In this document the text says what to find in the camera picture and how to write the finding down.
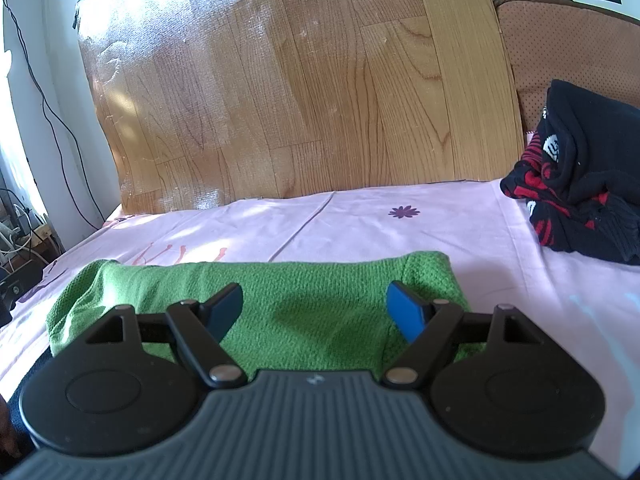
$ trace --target folded green cloth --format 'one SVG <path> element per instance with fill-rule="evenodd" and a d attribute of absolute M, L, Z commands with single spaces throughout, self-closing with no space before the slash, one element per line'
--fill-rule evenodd
<path fill-rule="evenodd" d="M 208 300 L 237 282 L 244 306 L 222 347 L 249 377 L 258 368 L 359 368 L 379 377 L 406 347 L 386 312 L 386 288 L 393 280 L 425 300 L 446 298 L 467 307 L 449 259 L 437 252 L 357 264 L 131 267 L 98 260 L 66 286 L 47 316 L 47 331 L 56 355 L 116 304 L 132 304 L 138 314 L 164 312 L 187 298 Z M 167 345 L 145 348 L 172 360 Z"/>

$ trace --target brown cushion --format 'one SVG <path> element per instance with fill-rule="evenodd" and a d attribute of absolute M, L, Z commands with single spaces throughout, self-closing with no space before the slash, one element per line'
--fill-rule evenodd
<path fill-rule="evenodd" d="M 640 107 L 640 22 L 565 0 L 496 0 L 525 131 L 552 79 Z"/>

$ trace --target pink bedsheet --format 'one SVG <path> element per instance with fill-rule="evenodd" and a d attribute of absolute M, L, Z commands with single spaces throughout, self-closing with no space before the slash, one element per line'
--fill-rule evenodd
<path fill-rule="evenodd" d="M 640 268 L 542 249 L 527 215 L 495 181 L 242 200 L 116 221 L 47 267 L 16 306 L 14 321 L 0 331 L 0 393 L 8 398 L 46 349 L 47 312 L 76 272 L 98 258 L 162 266 L 356 262 L 439 250 L 474 310 L 516 305 L 597 378 L 607 413 L 591 450 L 626 476 L 640 456 Z"/>

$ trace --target sunlight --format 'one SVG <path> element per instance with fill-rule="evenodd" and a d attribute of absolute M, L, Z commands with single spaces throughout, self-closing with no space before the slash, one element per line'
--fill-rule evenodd
<path fill-rule="evenodd" d="M 264 213 L 265 211 L 268 211 L 269 209 L 273 208 L 275 206 L 274 203 L 258 203 L 255 206 L 253 206 L 250 209 L 247 209 L 245 212 L 243 212 L 240 217 L 241 218 L 246 218 L 247 216 L 254 216 L 254 215 L 259 215 L 260 213 Z"/>
<path fill-rule="evenodd" d="M 220 240 L 208 242 L 200 247 L 189 248 L 182 262 L 213 262 L 220 255 L 220 250 L 228 249 L 230 245 L 230 238 L 220 238 Z"/>
<path fill-rule="evenodd" d="M 26 195 L 31 207 L 40 215 L 47 214 L 38 188 L 33 179 L 31 168 L 24 153 L 24 147 L 15 122 L 14 108 L 9 91 L 9 82 L 6 78 L 11 67 L 11 52 L 7 51 L 0 56 L 0 117 L 2 117 L 2 141 L 0 142 L 0 157 L 6 170 L 4 180 L 7 187 L 14 188 L 20 196 Z"/>
<path fill-rule="evenodd" d="M 197 1 L 202 9 L 194 11 L 190 0 L 81 0 L 78 33 L 103 48 L 117 35 L 127 43 L 129 52 L 148 56 L 156 47 L 166 45 L 167 31 L 188 35 L 194 18 L 204 18 L 199 14 L 226 9 L 239 0 Z"/>
<path fill-rule="evenodd" d="M 207 189 L 201 193 L 194 204 L 195 209 L 211 209 L 224 204 L 223 197 L 219 189 Z"/>
<path fill-rule="evenodd" d="M 129 227 L 135 227 L 136 225 L 146 224 L 147 222 L 151 222 L 158 215 L 140 215 L 133 216 L 132 218 L 127 218 L 122 222 L 117 223 L 111 229 L 126 229 Z"/>
<path fill-rule="evenodd" d="M 114 286 L 111 283 L 109 282 L 105 283 L 104 295 L 102 297 L 102 302 L 104 303 L 104 308 L 105 308 L 104 312 L 106 312 L 113 305 L 115 305 L 117 301 L 118 301 L 118 291 L 115 290 Z"/>
<path fill-rule="evenodd" d="M 184 238 L 185 236 L 191 235 L 196 232 L 200 226 L 189 227 L 187 229 L 183 229 L 182 231 L 178 231 L 173 236 L 169 237 L 167 240 L 177 240 L 180 238 Z"/>
<path fill-rule="evenodd" d="M 71 321 L 67 317 L 65 319 L 65 329 L 62 332 L 62 340 L 61 343 L 65 343 L 71 340 Z"/>
<path fill-rule="evenodd" d="M 136 105 L 133 104 L 133 99 L 119 90 L 111 90 L 109 99 L 115 101 L 116 106 L 120 109 L 121 115 L 124 116 L 137 116 Z"/>

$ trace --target white cable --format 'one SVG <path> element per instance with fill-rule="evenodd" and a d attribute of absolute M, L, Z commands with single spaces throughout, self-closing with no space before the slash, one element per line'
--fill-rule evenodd
<path fill-rule="evenodd" d="M 24 245 L 21 245 L 20 247 L 16 247 L 15 244 L 11 241 L 11 237 L 9 237 L 9 247 L 13 246 L 14 250 L 13 251 L 0 251 L 0 254 L 14 254 L 17 253 L 18 251 L 20 251 L 21 249 L 24 249 L 30 242 L 31 242 L 31 233 L 29 233 L 29 239 L 24 243 Z"/>
<path fill-rule="evenodd" d="M 34 251 L 33 249 L 23 249 L 23 250 L 29 251 L 31 254 L 34 254 L 34 256 L 39 257 L 39 259 L 41 259 L 45 265 L 49 265 L 49 262 L 45 260 L 39 252 Z"/>
<path fill-rule="evenodd" d="M 31 226 L 31 219 L 29 218 L 29 215 L 27 215 L 27 212 L 17 204 L 14 204 L 14 209 L 15 209 L 15 213 L 16 214 L 22 213 L 23 215 L 25 215 L 27 217 L 27 223 L 29 224 L 29 230 L 30 230 L 30 234 L 31 234 L 31 231 L 33 231 L 34 229 Z"/>
<path fill-rule="evenodd" d="M 2 240 L 9 248 L 14 246 L 9 240 L 6 239 L 6 236 L 4 236 L 4 233 L 2 231 L 0 231 L 0 240 Z"/>

